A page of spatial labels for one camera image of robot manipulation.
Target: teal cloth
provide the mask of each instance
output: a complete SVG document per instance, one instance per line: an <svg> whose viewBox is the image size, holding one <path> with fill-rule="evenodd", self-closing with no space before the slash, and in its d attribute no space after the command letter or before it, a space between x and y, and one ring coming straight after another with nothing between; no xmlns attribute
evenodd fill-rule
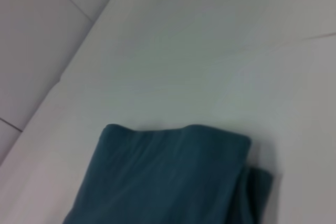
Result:
<svg viewBox="0 0 336 224"><path fill-rule="evenodd" d="M246 136L201 125L103 130L64 224L256 224L272 177Z"/></svg>

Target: teal towel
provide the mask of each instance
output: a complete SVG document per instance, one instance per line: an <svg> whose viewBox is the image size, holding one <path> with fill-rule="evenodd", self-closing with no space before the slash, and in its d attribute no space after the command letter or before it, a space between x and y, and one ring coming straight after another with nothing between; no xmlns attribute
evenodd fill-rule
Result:
<svg viewBox="0 0 336 224"><path fill-rule="evenodd" d="M250 139L191 125L102 132L64 224L256 224L272 177L248 168Z"/></svg>

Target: folded towel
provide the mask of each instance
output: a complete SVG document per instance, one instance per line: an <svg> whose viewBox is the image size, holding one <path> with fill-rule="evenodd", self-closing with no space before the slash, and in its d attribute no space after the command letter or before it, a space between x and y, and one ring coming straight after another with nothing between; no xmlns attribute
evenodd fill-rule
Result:
<svg viewBox="0 0 336 224"><path fill-rule="evenodd" d="M191 125L102 132L64 224L256 224L272 177L248 168L250 139Z"/></svg>

